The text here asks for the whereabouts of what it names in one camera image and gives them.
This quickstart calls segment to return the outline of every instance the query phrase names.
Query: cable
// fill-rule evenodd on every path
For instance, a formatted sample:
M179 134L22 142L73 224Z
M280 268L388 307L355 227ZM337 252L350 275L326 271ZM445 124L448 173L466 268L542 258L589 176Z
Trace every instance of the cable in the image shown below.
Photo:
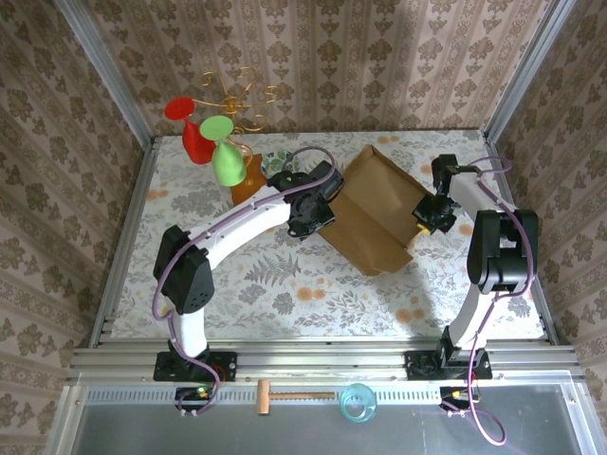
M502 300L502 299L512 299L513 297L522 296L530 289L531 283L533 283L533 280L534 280L533 252L531 250L531 242L529 241L529 238L528 238L526 232L524 231L524 227L521 224L521 222L519 221L519 219L512 212L512 210L510 210L510 208L506 205L506 203L487 186L487 184L485 183L485 181L483 179L483 176L488 173L506 173L506 172L508 172L510 169L512 169L512 162L509 159L502 158L500 156L485 156L483 158L475 159L474 161L470 162L468 164L468 166L471 166L473 164L476 164L476 163L479 163L482 161L489 161L489 160L499 160L503 163L506 163L506 167L504 169L489 169L489 170L480 171L478 173L478 175L476 176L476 183L480 187L480 189L500 209L502 209L504 211L504 213L508 216L508 218L510 218L510 220L514 224L515 228L519 231L519 234L521 235L521 240L523 241L524 252L525 252L526 258L527 258L527 279L526 279L526 281L524 283L524 287L521 291L512 292L509 294L503 294L501 296L496 296L491 301L491 305L489 306L487 313L485 314L485 317L483 318L483 321L479 325L479 328L476 331L476 334L474 335L474 341L472 342L472 349L470 350L470 359L469 359L469 364L468 364L467 388L468 388L468 397L469 397L469 409L466 409L465 411L469 411L472 414L472 417L474 418L474 422L476 423L476 426L478 427L479 431L481 432L483 437L488 442L490 442L494 446L503 446L506 443L506 429L504 428L502 423L498 420L498 418L495 415L493 415L492 413L490 413L486 410L476 409L476 407L474 405L474 400L472 400L472 398L471 398L472 397L472 369L473 369L473 365L474 365L474 358L476 356L476 343L478 342L478 337L480 336L481 332L483 332L483 329L485 329L485 326L487 325L487 321L489 320L489 317L490 317L491 313L493 312L493 308L495 308L495 304L499 300ZM446 406L448 408L452 407L452 405L449 403L446 403L446 402L443 402L443 403L446 404ZM489 434L487 433L485 428L481 425L481 422L478 418L478 414L487 415L498 425L498 427L502 431L501 439L495 440L491 436L489 436Z
M198 413L197 411L200 410L200 409L197 409L197 410L193 409L193 410L190 411L190 414L188 414L188 412L185 409L183 409L183 400L185 400L186 397L191 396L191 395L198 395L198 397L201 397L200 394L198 393L198 391L196 389L194 389L194 390L184 391L183 393L181 393L179 395L179 398L177 399L177 409L179 410L179 412L183 416L186 416L186 415L197 416L197 415L199 415L199 413L204 412L204 410L201 410Z
M299 155L301 152L305 152L307 148L308 147L304 147L302 149L296 150L292 154L288 154L285 158L285 161L283 162L283 167L281 168L281 171L286 171L286 166L288 165L288 163L290 163L296 155Z
M337 169L337 162L335 160L335 157L332 156L326 149L324 149L323 147L318 147L318 146L308 146L308 147L303 147L297 151L295 151L292 155L291 158L295 155L298 155L301 152L305 152L308 150L318 150L320 152L323 152L331 161L331 169L329 170L329 172L327 173L327 175L325 175L323 178L320 178L319 180L312 182L312 183L306 183L305 185L301 185L300 187L295 187L295 188L291 188L289 190L285 190L285 191L281 191L278 192L276 194L272 194L270 196L264 197L263 199L260 199L259 201L256 202L252 202L244 207L242 207L241 209L237 210L236 212L232 213L231 215L227 216L226 218L224 218L223 220L215 223L213 226L209 227L207 230L205 230L204 232L202 232L201 234L195 236L193 239L191 239L186 245L184 245L183 247L181 247L176 254L173 256L173 258L171 258L171 260L169 261L169 263L167 264L167 266L164 268L164 270L162 271L162 274L160 275L160 278L158 279L158 284L156 286L156 290L154 291L154 296L152 297L152 315L154 316L155 320L158 321L162 321L162 320L168 320L169 323L169 332L171 333L171 343L173 344L173 347L175 348L175 351L184 359L187 360L188 362L193 363L194 365L203 368L204 370L206 370L213 378L213 388L212 388L212 394L209 397L209 401L207 401L207 403L200 409L198 409L193 415L199 415L202 412L205 412L208 408L209 405L211 404L212 400L215 398L217 391L219 390L219 386L220 386L220 381L219 381L219 376L217 375L217 372L211 368L209 365L207 365L206 363L201 362L200 360L197 360L193 357L190 357L189 355L187 355L181 344L179 343L179 341L177 340L177 336L176 336L176 330L175 330L175 321L174 321L174 316L175 316L175 310L171 309L169 310L165 315L160 315L158 312L158 300L160 299L160 293L162 291L162 288L164 287L164 283L167 281L167 278L169 277L169 274L171 273L171 271L173 270L173 268L175 267L175 264L177 264L177 261L179 261L179 259L181 259L181 256L183 256L185 254L185 252L190 249L191 246L196 245L198 242L204 240L204 239L209 239L212 234L214 232L216 232L217 230L229 225L231 222L233 222L234 220L239 219L241 216L262 208L265 204L275 201L277 199L282 199L285 196L288 196L290 194L293 194L295 192L300 192L300 191L305 191L305 190L309 190L310 188L314 188L314 187L318 187L319 185L322 185L324 182L328 181L332 176L333 173L335 172L335 170Z
M221 368L219 365L212 365L211 368L213 368L217 372L217 374L221 373L221 377L224 378L221 382L226 382L226 378L228 376L226 375L226 371L223 368Z

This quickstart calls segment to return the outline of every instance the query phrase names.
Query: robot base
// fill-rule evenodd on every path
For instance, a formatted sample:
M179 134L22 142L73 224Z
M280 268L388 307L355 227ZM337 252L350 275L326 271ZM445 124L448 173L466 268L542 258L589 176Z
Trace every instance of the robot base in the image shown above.
M207 349L197 360L200 360L219 375L222 382L234 382L238 369L238 354L233 352L211 352ZM158 353L154 367L156 382L212 382L210 373L183 359L175 352L169 342L169 352Z
M479 350L473 372L476 379L491 379L491 364L485 350ZM409 381L431 381L468 378L468 362L443 363L436 351L408 351L405 353L405 369Z

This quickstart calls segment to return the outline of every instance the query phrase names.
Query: aluminum frame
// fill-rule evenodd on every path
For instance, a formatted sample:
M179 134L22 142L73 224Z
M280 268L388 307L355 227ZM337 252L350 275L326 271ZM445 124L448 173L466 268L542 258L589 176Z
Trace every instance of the aluminum frame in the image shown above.
M554 43L576 3L576 0L552 0L548 5L546 13L487 123L484 134L489 142L497 143L498 137L506 128L514 110L521 102L524 92L531 84L550 46Z
M434 338L336 337L323 341L304 338L254 342L229 339L212 341L212 348L239 353L237 380L230 383L230 389L235 391L251 391L261 378L271 379L278 388L297 386L300 390L335 388L357 381L388 391L463 386L463 380L407 381L405 352L433 349L435 343ZM158 387L199 385L153 381L156 353L166 349L164 339L114 338L97 349L76 350L46 453L71 452L86 397L96 387L152 391ZM494 379L480 381L481 387L560 386L582 453L607 454L607 442L573 347L553 346L546 340L493 340L487 343L487 351Z
M126 211L124 225L122 225L122 232L120 233L120 238L116 247L116 254L114 255L105 289L103 289L103 295L101 296L100 307L88 343L89 348L97 347L106 318L116 312L116 307L120 300L120 294L131 261L133 247L137 238L141 214L143 213L150 182L152 181L152 176L156 169L156 160L161 144L162 139L155 140L154 144L148 147L148 150L143 156L137 183L133 189L133 196L131 197L129 208Z
M154 142L152 130L139 110L135 95L120 74L120 70L108 52L103 38L95 27L83 2L79 0L57 0L56 4L83 46L88 59L95 66L112 100L122 112L124 119L131 128L131 132L135 135L141 147L144 150L147 149Z

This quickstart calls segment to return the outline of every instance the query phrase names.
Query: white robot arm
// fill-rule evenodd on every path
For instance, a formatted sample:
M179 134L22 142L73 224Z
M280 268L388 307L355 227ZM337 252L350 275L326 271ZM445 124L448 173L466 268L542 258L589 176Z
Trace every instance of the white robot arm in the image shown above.
M453 210L461 207L474 222L474 231L467 263L470 288L464 304L445 328L435 353L412 355L410 379L429 379L428 365L437 378L462 377L472 346L479 350L476 366L488 364L483 349L487 339L479 328L487 324L496 294L522 292L535 277L538 216L495 195L485 186L483 173L487 172L476 166L460 166L455 155L440 155L432 162L436 195L425 196L413 212L429 233L447 232L455 222Z
M310 174L283 171L212 222L186 232L178 226L165 231L154 275L173 308L169 318L160 316L156 291L153 311L157 319L169 320L175 342L187 357L197 358L208 350L204 307L214 292L212 271L232 251L269 228L288 223L288 234L304 239L332 223L329 203L342 185L335 164L326 161Z

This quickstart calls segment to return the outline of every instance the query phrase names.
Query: silver metal bar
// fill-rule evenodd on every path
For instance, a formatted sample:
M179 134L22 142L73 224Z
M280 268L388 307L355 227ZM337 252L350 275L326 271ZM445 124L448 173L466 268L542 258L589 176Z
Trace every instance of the silver metal bar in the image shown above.
M499 156L497 148L495 147L495 142L492 139L486 138L486 146L489 156ZM510 204L514 204L514 199L512 198L512 192L508 186L506 176L503 173L496 173L495 178L497 180L498 188L500 189L500 194L504 200ZM543 294L540 280L536 279L531 284L531 295L533 296L533 303L535 304L536 310L540 314L540 320L546 336L552 344L559 344L560 341L557 328L554 325L552 313L550 312L550 308L548 308L548 302Z
M142 343L123 349L77 350L68 375L71 384L154 383L156 353L165 351L166 342ZM217 342L215 351L236 351L238 382L250 382L264 377L293 382L321 381L347 383L353 379L365 381L406 380L404 353L431 350L427 341L407 346L392 341L363 343L359 341L325 344L318 340L299 345L292 341L244 343ZM489 342L489 359L494 376L519 371L567 371L582 378L578 360L571 346L550 346L546 341Z
M97 347L99 344L105 319L116 309L116 305L118 305L120 300L120 294L122 292L122 287L124 286L124 280L135 245L135 239L137 238L143 206L145 205L150 182L154 175L159 147L160 141L151 145L150 150L143 157L129 209L124 218L124 225L122 226L122 233L120 234L114 261L112 262L105 289L101 296L100 308L88 343L89 348Z
M108 320L108 318L105 318L105 320L103 321L103 326L101 327L101 334L102 335L108 335L108 336L111 337L112 336L112 330L114 330L114 321L113 320Z
M72 453L87 395L87 387L64 387L46 442L45 455Z
M108 405L174 405L176 387L94 387L86 398L87 406ZM297 386L274 386L274 393L298 392ZM333 398L309 400L278 400L281 405L338 405L343 387L335 385L306 386L306 392L329 391ZM373 387L378 405L438 405L441 402L440 388L436 385L409 382ZM257 400L257 384L223 384L214 399L216 405L254 405Z
M109 334L107 332L101 332L101 335L99 337L99 344L101 343L106 343L108 342L110 339L112 338L112 334Z
M485 128L484 133L490 142L497 143L575 5L575 0L553 0L548 6Z
M95 66L103 84L131 127L137 141L143 149L147 149L153 142L152 130L139 110L138 100L129 89L105 47L102 37L84 7L84 2L57 0L56 4L83 46L88 59Z
M583 382L563 382L561 390L581 453L607 454L607 439Z

